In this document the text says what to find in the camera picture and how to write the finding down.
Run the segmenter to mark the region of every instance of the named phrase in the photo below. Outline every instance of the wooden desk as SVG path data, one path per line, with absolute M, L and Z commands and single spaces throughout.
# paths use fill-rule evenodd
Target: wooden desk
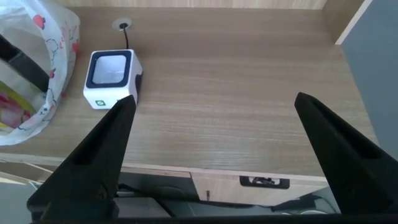
M 130 46 L 144 68 L 125 169 L 186 172 L 204 188 L 213 184 L 206 180 L 223 180 L 215 189 L 239 175 L 316 186 L 301 194 L 327 186 L 294 108 L 300 91 L 376 140 L 320 11 L 73 10 L 81 19 L 81 51 L 66 97 L 42 133 L 0 147 L 1 159 L 57 165 L 104 116 L 82 91 L 91 52 L 125 46 L 123 33 L 111 28 L 118 17 L 133 18 Z

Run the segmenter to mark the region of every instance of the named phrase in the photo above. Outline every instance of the white device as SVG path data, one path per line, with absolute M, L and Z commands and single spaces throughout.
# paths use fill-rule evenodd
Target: white device
M 94 109 L 111 109 L 132 95 L 136 104 L 142 67 L 133 50 L 100 50 L 91 54 L 83 94 Z

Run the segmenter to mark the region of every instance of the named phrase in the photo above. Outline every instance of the black drawer handle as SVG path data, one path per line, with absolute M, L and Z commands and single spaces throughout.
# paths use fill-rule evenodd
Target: black drawer handle
M 276 184 L 272 178 L 255 177 L 250 181 L 249 177 L 239 176 L 239 181 L 243 187 L 262 187 L 270 189 L 289 189 L 289 179 L 279 179 L 279 183 Z

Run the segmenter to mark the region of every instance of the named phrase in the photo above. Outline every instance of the white plastic bag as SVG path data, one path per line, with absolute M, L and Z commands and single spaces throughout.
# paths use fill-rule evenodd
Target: white plastic bag
M 36 110 L 18 128 L 0 133 L 0 145 L 25 141 L 52 119 L 75 66 L 79 25 L 76 14 L 51 0 L 0 0 L 0 34 L 50 76 L 49 88 L 43 93 L 0 64 L 0 80 Z

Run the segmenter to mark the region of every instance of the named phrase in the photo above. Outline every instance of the wood grain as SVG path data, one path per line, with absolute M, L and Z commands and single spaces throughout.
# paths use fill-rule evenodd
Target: wood grain
M 335 44 L 342 44 L 372 0 L 328 0 L 322 9 Z
M 328 186 L 327 182 L 290 180 L 288 189 L 243 187 L 238 175 L 192 173 L 200 200 L 274 206 Z
M 322 9 L 326 0 L 55 0 L 66 7 Z
M 300 91 L 376 140 L 320 11 L 73 10 L 81 19 L 81 51 L 66 97 L 49 127 L 0 147 L 0 159 L 57 165 L 105 115 L 90 108 L 83 85 L 92 51 L 125 46 L 123 33 L 111 28 L 124 16 L 135 21 L 130 46 L 144 68 L 124 167 L 324 180 L 294 108 Z

